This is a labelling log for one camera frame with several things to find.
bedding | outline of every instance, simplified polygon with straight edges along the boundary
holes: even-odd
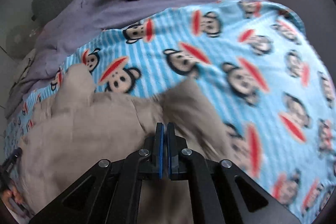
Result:
[[[46,86],[64,59],[99,35],[102,29],[123,28],[169,7],[210,1],[216,0],[74,0],[43,28],[37,38],[34,63],[24,81],[13,89],[5,117],[10,120],[18,114],[22,99],[26,99],[32,90]]]
[[[315,219],[335,187],[335,90],[302,21],[283,5],[219,0],[104,30],[29,94],[6,130],[7,156],[34,130],[34,106],[56,98],[79,63],[96,93],[149,98],[195,78],[223,122],[229,159],[302,223]]]

metal screw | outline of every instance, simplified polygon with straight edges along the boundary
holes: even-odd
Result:
[[[149,151],[147,149],[140,149],[139,155],[140,156],[147,156],[149,154]]]
[[[108,160],[101,160],[101,161],[98,163],[98,165],[99,165],[100,167],[103,167],[103,168],[109,166],[109,164],[110,164],[110,163],[109,163]]]
[[[225,168],[230,168],[232,166],[232,162],[229,160],[223,160],[222,161],[222,166]]]
[[[190,156],[192,154],[192,150],[190,150],[189,148],[184,148],[182,149],[182,154],[186,155],[186,156]]]

beige fabric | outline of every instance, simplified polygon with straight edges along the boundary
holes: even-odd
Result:
[[[86,66],[73,65],[58,93],[34,107],[34,127],[20,143],[20,178],[36,213],[100,159],[140,149],[157,122],[176,123],[177,134],[208,159],[231,158],[222,121],[191,79],[149,99],[94,90]],[[138,223],[192,223],[188,183],[144,182]]]

purple blanket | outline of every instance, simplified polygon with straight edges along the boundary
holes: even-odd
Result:
[[[169,7],[206,4],[216,0],[74,0],[43,29],[36,41],[36,56],[25,81],[11,93],[5,116],[9,119],[21,108],[22,98],[46,86],[55,77],[66,56],[102,29],[123,28]]]

monkey print blanket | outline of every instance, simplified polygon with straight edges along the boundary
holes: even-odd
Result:
[[[336,183],[334,87],[293,11],[223,0],[102,31],[66,58],[49,86],[30,94],[7,128],[6,156],[34,126],[34,104],[56,93],[66,70],[81,62],[96,92],[150,97],[194,77],[241,169],[302,223],[326,204]]]

